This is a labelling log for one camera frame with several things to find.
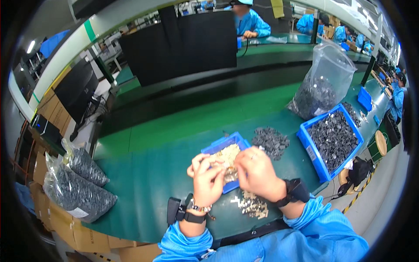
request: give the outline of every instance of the black monitor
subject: black monitor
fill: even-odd
[[[81,59],[54,90],[56,96],[77,124],[99,84],[90,62]]]
[[[123,36],[119,43],[141,86],[220,68],[236,67],[234,14],[220,11],[176,17],[159,10],[161,23]]]

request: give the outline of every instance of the clear plastic bag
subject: clear plastic bag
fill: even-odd
[[[281,43],[281,44],[286,44],[287,43],[287,37],[273,37],[273,36],[269,36],[268,38],[266,38],[267,41],[272,42],[272,43]]]
[[[48,198],[75,218],[91,223],[105,214],[118,197],[77,175],[46,153],[48,172],[43,189]]]
[[[333,42],[313,49],[313,64],[288,109],[305,120],[326,113],[348,92],[356,71],[352,60]]]
[[[109,178],[93,161],[86,149],[74,145],[65,138],[61,140],[61,145],[67,151],[63,162],[76,174],[99,187],[109,182]]]

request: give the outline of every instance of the label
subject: label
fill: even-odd
[[[307,151],[308,156],[311,158],[311,161],[314,161],[316,159],[316,154],[314,153],[311,146],[309,145],[305,150]]]
[[[318,116],[318,115],[324,114],[324,113],[326,113],[326,112],[327,112],[327,110],[321,109],[321,108],[319,107],[319,108],[317,108],[317,110],[314,112],[314,115],[315,115],[315,116]]]
[[[76,208],[74,210],[67,211],[67,212],[75,218],[83,218],[83,217],[89,215],[89,213],[84,212],[80,208]]]

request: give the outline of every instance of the hand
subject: hand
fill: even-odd
[[[198,168],[201,165],[201,161],[206,158],[209,158],[210,163],[214,163],[214,162],[224,163],[224,160],[218,157],[211,157],[210,154],[199,154],[192,159],[192,164],[186,170],[186,173],[188,174],[188,176],[193,178],[194,174],[198,171]]]
[[[202,160],[194,173],[195,205],[202,208],[214,204],[222,194],[226,168],[217,166],[209,169],[211,161],[211,158]]]
[[[279,179],[271,159],[264,151],[251,147],[241,151],[235,161],[240,188],[276,202],[287,195],[285,181]]]
[[[249,30],[247,30],[243,34],[243,38],[255,38],[255,37],[258,37],[258,33],[252,32],[252,31],[249,31]]]

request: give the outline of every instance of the yellow-black hazard tape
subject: yellow-black hazard tape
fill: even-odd
[[[93,253],[93,254],[95,254],[97,257],[100,257],[101,259],[103,259],[103,260],[105,260],[105,261],[109,261],[109,262],[116,262],[115,260],[111,260],[111,259],[109,259],[109,258],[106,258],[106,257],[104,257],[104,256],[102,256],[102,255],[99,255],[98,253]]]
[[[349,205],[347,207],[345,207],[345,209],[342,210],[342,214],[346,213],[349,210],[349,208],[355,203],[355,201],[360,197],[361,193],[364,191],[364,189],[367,187],[367,185],[371,181],[371,178],[374,175],[374,173],[375,173],[375,171],[372,172],[372,174],[368,177],[367,182],[361,188],[361,191],[359,191],[358,194],[355,196],[355,198],[352,199],[352,201],[349,203]]]

